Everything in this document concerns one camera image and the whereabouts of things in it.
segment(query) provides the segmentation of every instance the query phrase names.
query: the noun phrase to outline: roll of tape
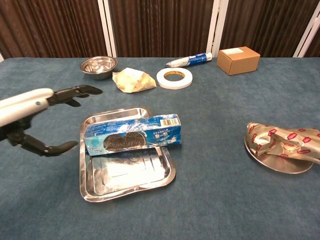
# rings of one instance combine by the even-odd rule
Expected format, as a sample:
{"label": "roll of tape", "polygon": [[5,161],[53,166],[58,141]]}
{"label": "roll of tape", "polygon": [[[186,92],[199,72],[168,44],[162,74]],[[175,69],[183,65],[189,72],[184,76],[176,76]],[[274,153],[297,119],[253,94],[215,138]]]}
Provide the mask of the roll of tape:
{"label": "roll of tape", "polygon": [[[169,81],[165,77],[171,74],[178,74],[183,77],[179,81]],[[159,85],[165,89],[184,89],[192,83],[192,73],[181,67],[164,68],[156,74],[156,80]]]}

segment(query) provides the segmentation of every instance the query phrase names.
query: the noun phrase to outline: crumpled paper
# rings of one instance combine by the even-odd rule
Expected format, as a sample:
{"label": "crumpled paper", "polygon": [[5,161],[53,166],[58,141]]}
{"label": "crumpled paper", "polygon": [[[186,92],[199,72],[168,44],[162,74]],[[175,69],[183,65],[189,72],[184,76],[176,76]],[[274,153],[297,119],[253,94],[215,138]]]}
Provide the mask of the crumpled paper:
{"label": "crumpled paper", "polygon": [[315,128],[281,128],[249,122],[245,139],[258,156],[278,155],[320,164],[320,131]]}
{"label": "crumpled paper", "polygon": [[129,67],[121,72],[113,72],[112,80],[118,89],[128,94],[157,87],[156,81],[149,74]]}

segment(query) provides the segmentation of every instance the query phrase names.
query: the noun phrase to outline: blue and white tube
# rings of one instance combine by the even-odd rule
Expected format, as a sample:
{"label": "blue and white tube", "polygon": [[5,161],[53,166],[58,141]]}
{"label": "blue and white tube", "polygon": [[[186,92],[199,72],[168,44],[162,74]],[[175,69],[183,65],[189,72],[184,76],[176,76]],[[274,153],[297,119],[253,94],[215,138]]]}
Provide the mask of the blue and white tube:
{"label": "blue and white tube", "polygon": [[212,60],[212,53],[200,53],[193,56],[186,56],[177,60],[173,60],[170,62],[167,62],[165,64],[165,67],[167,68],[179,68],[179,67],[185,67],[189,65],[195,65],[195,64],[202,64],[206,63],[207,61]]}

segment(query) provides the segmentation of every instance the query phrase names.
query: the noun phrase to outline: silver plate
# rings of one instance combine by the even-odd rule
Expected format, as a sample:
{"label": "silver plate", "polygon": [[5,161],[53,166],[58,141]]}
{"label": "silver plate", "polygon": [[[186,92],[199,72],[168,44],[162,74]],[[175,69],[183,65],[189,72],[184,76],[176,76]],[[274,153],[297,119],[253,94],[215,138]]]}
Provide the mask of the silver plate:
{"label": "silver plate", "polygon": [[151,116],[145,107],[100,112],[83,121],[80,133],[80,193],[88,202],[104,202],[172,182],[176,168],[165,147],[89,156],[84,135],[96,123]]}
{"label": "silver plate", "polygon": [[262,165],[285,174],[301,174],[308,171],[312,166],[312,161],[299,160],[295,158],[281,157],[272,154],[261,154],[260,156],[254,154],[248,147],[246,138],[244,138],[244,145],[251,156]]}

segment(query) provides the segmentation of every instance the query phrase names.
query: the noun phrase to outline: stainless steel tray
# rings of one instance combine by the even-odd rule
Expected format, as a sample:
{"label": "stainless steel tray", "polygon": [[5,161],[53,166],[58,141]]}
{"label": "stainless steel tray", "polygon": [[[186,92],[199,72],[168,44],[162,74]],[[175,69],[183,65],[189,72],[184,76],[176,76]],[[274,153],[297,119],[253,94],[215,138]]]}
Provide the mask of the stainless steel tray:
{"label": "stainless steel tray", "polygon": [[89,156],[84,135],[96,123],[151,116],[145,107],[122,108],[89,116],[80,133],[80,193],[88,202],[104,202],[169,184],[176,168],[165,147]]}

